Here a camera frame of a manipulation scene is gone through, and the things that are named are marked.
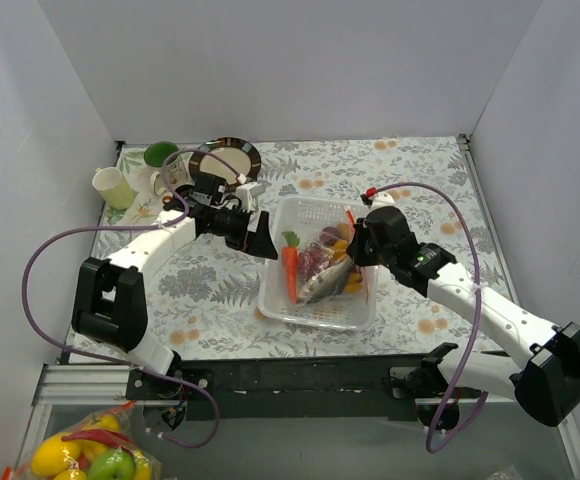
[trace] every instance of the mug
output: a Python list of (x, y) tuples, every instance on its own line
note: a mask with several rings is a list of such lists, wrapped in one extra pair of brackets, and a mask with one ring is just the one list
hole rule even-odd
[[(146, 148), (146, 151), (143, 153), (143, 160), (146, 162), (146, 165), (155, 169), (155, 172), (150, 177), (150, 186), (156, 195), (160, 195), (165, 191), (163, 179), (160, 178), (163, 162), (177, 150), (179, 150), (179, 147), (172, 142), (157, 142)], [(187, 174), (185, 165), (181, 160), (181, 155), (177, 155), (170, 160), (166, 166), (166, 172), (168, 173), (168, 181), (171, 185), (177, 184), (180, 180), (185, 180)]]
[(134, 192), (117, 167), (97, 168), (92, 186), (112, 208), (125, 210), (134, 202)]

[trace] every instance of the fish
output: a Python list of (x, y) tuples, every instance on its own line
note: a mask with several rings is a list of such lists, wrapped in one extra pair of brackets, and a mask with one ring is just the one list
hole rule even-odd
[(313, 303), (341, 293), (348, 281), (348, 271), (352, 265), (352, 259), (346, 255), (334, 265), (312, 277), (299, 290), (298, 303)]

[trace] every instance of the green apple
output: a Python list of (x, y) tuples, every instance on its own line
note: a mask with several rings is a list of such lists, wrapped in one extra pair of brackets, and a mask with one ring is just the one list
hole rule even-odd
[(111, 448), (94, 459), (88, 480), (132, 480), (134, 459), (120, 448)]

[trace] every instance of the table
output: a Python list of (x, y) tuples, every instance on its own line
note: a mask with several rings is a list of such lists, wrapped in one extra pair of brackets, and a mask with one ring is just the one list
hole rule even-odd
[[(509, 298), (491, 231), (454, 137), (254, 145), (262, 157), (259, 181), (266, 187), (260, 206), (271, 216), (279, 199), (291, 194), (358, 201), (368, 187), (397, 181), (440, 188), (466, 218), (479, 252), (482, 278)], [(121, 150), (118, 166), (136, 198), (125, 211), (106, 207), (102, 224), (149, 224), (161, 211), (161, 199), (150, 193), (152, 170), (143, 162), (144, 150), (132, 146)], [(416, 188), (393, 190), (392, 195), (421, 241), (438, 243), (459, 261), (472, 264), (457, 218), (440, 197)], [(134, 236), (128, 232), (100, 233), (92, 255), (106, 257)], [(222, 239), (200, 237), (146, 285), (149, 328), (182, 358), (203, 360), (420, 353), (444, 341), (459, 345), (467, 341), (470, 325), (465, 320), (399, 286), (385, 269), (379, 277), (376, 320), (363, 332), (336, 333), (267, 319), (256, 307), (262, 266), (259, 259), (227, 249)], [(106, 347), (72, 331), (68, 341), (89, 352), (114, 356)], [(475, 348), (498, 349), (483, 334)], [(84, 358), (72, 355), (70, 361), (82, 362)]]

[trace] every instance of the wall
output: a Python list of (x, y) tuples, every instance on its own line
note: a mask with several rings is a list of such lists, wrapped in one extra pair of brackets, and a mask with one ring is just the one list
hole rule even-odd
[(580, 2), (543, 1), (474, 153), (523, 305), (580, 324)]
[(540, 0), (39, 0), (115, 139), (472, 132)]
[[(16, 460), (42, 362), (58, 353), (21, 309), (25, 262), (53, 232), (97, 220), (90, 178), (114, 144), (35, 0), (0, 0), (0, 475)], [(33, 271), (32, 307), (65, 335), (92, 237), (65, 240)]]

